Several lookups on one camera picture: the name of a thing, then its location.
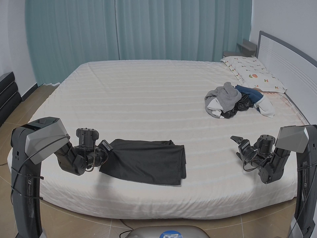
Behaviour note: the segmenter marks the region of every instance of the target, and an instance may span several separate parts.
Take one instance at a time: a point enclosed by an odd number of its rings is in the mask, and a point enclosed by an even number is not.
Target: blue logo
[[[165,231],[160,235],[159,238],[183,238],[182,235],[174,230]]]

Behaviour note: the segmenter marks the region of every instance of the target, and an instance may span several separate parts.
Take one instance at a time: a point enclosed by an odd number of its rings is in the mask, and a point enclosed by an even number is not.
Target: white wall
[[[25,31],[25,0],[0,0],[0,74],[13,71],[19,93],[35,83]]]
[[[317,60],[317,0],[253,0],[252,7],[251,42],[262,30]]]

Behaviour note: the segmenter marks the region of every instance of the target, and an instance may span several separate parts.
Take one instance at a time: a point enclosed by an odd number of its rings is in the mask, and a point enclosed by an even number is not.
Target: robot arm
[[[263,183],[279,180],[291,151],[296,152],[297,202],[289,237],[317,237],[317,229],[314,232],[317,221],[314,220],[317,218],[317,213],[314,217],[317,200],[317,125],[282,127],[276,143],[270,135],[261,135],[253,146],[242,137],[232,136],[231,139],[239,144],[236,154],[242,160],[243,168],[246,164],[254,167],[244,170],[258,169]]]
[[[107,161],[111,145],[94,129],[77,129],[79,145],[72,146],[59,118],[45,117],[12,131],[11,198],[21,238],[45,238],[40,216],[41,163],[55,153],[64,171],[82,175]]]

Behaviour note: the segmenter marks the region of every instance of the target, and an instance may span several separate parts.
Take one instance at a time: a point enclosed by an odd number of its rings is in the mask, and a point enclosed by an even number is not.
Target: fitted sheet
[[[92,216],[123,219],[217,219],[239,215],[296,195],[296,154],[283,177],[263,184],[257,171],[244,172],[230,136],[253,144],[261,134],[277,137],[279,128],[305,120],[284,94],[265,93],[275,107],[273,119],[255,109],[216,119],[204,109],[209,90],[230,81],[225,64],[203,61],[126,60],[80,65],[36,111],[61,118],[71,143],[76,129],[94,128],[108,142],[172,140],[185,145],[187,178],[180,186],[120,180],[98,172],[72,175],[54,154],[42,162],[40,196],[60,207]],[[8,156],[11,165],[12,153]]]

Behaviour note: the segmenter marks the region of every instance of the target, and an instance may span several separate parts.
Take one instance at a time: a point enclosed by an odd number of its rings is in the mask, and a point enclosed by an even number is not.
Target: curtain
[[[26,0],[38,84],[88,61],[219,61],[249,39],[252,0]]]
[[[120,59],[219,61],[249,39],[252,0],[115,0]]]
[[[27,41],[38,85],[62,82],[89,61],[118,60],[114,0],[26,0]]]

